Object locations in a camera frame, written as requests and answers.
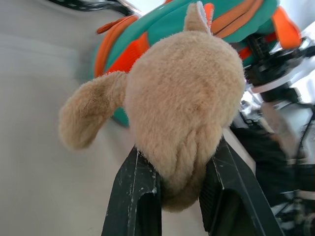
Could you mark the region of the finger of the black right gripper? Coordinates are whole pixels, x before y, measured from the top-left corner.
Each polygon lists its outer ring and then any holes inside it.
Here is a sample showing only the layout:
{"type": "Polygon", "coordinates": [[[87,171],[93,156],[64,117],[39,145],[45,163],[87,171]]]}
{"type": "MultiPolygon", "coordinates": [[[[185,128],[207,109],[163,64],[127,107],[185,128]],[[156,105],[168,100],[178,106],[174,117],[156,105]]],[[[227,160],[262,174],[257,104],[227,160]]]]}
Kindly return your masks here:
{"type": "Polygon", "coordinates": [[[251,34],[247,37],[247,46],[252,53],[252,64],[265,64],[268,59],[268,44],[260,34],[251,34]]]}

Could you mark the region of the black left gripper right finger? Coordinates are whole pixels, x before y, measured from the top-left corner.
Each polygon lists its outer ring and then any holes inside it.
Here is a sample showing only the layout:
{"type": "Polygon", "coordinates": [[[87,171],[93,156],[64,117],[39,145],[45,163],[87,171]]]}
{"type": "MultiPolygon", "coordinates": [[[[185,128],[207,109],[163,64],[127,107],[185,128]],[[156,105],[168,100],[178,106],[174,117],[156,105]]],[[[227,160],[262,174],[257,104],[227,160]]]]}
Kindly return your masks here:
{"type": "Polygon", "coordinates": [[[221,139],[199,196],[208,236],[284,236],[250,167],[221,139]]]}

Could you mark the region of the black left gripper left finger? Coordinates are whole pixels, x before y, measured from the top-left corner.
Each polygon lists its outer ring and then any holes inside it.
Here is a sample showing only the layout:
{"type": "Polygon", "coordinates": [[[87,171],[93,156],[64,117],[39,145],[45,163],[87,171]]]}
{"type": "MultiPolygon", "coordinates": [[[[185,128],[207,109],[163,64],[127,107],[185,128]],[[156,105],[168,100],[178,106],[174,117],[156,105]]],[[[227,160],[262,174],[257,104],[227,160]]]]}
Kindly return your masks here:
{"type": "Polygon", "coordinates": [[[162,236],[160,176],[133,147],[118,170],[101,236],[162,236]]]}

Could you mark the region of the orange and teal backpack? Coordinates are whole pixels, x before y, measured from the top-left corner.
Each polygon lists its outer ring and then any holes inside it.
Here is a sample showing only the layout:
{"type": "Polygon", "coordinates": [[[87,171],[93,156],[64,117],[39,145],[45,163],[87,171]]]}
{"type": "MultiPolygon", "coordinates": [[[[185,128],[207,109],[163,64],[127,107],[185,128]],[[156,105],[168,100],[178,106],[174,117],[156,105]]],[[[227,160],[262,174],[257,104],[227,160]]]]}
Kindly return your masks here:
{"type": "Polygon", "coordinates": [[[301,47],[300,30],[277,0],[165,0],[143,17],[125,16],[97,30],[105,37],[95,56],[93,75],[128,72],[154,43],[183,28],[188,5],[196,1],[202,3],[212,33],[237,50],[245,69],[252,62],[245,42],[251,34],[264,36],[271,53],[301,47]]]}

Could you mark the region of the beige plush toy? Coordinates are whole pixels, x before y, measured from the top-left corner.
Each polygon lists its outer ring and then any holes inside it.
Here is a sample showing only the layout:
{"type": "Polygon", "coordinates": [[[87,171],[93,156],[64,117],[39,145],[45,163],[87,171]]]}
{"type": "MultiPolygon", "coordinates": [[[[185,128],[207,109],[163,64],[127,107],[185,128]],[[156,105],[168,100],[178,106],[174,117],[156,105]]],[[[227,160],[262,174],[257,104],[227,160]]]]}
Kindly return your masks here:
{"type": "Polygon", "coordinates": [[[59,134],[67,147],[87,148],[124,108],[135,146],[161,176],[162,208],[182,211],[198,199],[244,90],[238,53],[211,34],[210,16],[197,1],[188,5],[183,30],[155,43],[129,72],[81,85],[61,108],[59,134]]]}

